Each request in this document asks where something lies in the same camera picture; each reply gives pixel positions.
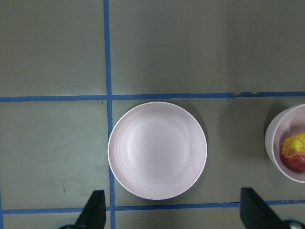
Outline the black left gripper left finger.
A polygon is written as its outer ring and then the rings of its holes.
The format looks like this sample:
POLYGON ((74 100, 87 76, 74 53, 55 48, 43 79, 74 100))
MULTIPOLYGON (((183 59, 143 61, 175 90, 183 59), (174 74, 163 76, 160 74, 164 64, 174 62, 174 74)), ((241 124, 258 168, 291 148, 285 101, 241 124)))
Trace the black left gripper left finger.
POLYGON ((103 190, 92 192, 83 211, 76 220, 76 229, 103 229, 106 223, 105 193, 103 190))

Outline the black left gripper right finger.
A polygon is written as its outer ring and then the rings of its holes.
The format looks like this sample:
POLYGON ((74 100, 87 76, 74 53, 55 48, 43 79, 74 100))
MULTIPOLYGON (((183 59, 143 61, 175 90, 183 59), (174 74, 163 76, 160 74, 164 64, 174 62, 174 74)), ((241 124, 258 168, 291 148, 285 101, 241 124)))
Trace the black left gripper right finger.
POLYGON ((253 188, 241 188, 240 218, 246 229, 287 229, 281 220, 253 188))

